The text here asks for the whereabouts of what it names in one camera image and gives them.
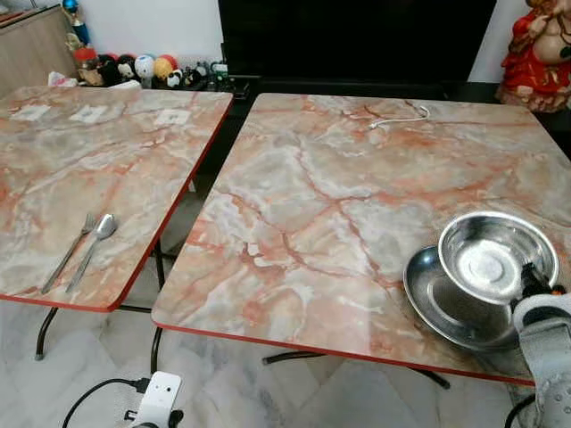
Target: television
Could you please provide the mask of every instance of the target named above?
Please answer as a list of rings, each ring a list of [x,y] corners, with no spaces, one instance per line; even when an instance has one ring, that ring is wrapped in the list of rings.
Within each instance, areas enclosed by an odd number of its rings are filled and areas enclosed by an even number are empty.
[[[465,81],[496,0],[219,0],[231,76]]]

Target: white sticker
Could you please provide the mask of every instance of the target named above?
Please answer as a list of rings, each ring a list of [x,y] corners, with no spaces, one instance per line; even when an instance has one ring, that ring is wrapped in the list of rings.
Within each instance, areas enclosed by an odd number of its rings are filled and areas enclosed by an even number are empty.
[[[186,110],[163,110],[157,120],[154,122],[155,125],[184,125],[188,118],[190,117],[190,111]]]
[[[76,120],[83,123],[96,123],[105,111],[107,110],[106,105],[100,105],[98,107],[91,107],[90,105],[85,105],[80,111],[75,113],[70,117],[70,120]]]
[[[38,120],[42,115],[50,110],[49,105],[26,105],[20,111],[14,113],[10,119],[12,120]]]

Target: spoon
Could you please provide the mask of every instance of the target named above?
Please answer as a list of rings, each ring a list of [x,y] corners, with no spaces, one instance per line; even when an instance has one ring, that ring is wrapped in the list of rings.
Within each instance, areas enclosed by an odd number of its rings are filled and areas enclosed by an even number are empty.
[[[75,275],[71,278],[71,282],[68,285],[68,288],[65,292],[70,292],[81,280],[81,277],[86,272],[87,264],[91,260],[91,256],[95,252],[95,246],[97,243],[101,242],[104,239],[107,239],[109,236],[113,235],[113,232],[117,229],[117,222],[115,221],[115,217],[112,214],[105,214],[97,228],[95,229],[95,242],[91,244],[89,250],[87,251],[86,257],[83,258],[81,264],[78,267],[78,270],[75,272]]]

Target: metal plate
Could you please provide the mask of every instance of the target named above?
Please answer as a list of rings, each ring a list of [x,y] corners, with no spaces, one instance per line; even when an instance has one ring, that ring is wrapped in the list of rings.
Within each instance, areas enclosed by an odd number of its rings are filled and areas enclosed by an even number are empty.
[[[475,351],[516,348],[510,307],[463,292],[444,272],[436,246],[412,257],[404,271],[404,286],[414,309],[446,339]]]
[[[481,211],[452,221],[438,243],[448,276],[465,292],[506,305],[521,298],[521,270],[526,263],[557,281],[559,262],[547,237],[521,218]]]

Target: marble pattern table top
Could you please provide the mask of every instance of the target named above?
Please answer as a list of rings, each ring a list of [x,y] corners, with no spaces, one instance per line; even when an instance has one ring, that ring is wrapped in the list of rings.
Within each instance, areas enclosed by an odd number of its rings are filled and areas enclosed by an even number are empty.
[[[431,118],[416,118],[420,106]],[[523,108],[261,95],[153,308],[156,324],[531,383],[432,333],[402,271],[444,226],[501,210],[553,241],[567,284],[571,164]]]
[[[0,100],[0,299],[116,309],[227,112],[230,94],[27,87]],[[80,245],[40,292],[86,214],[112,213],[72,292]]]

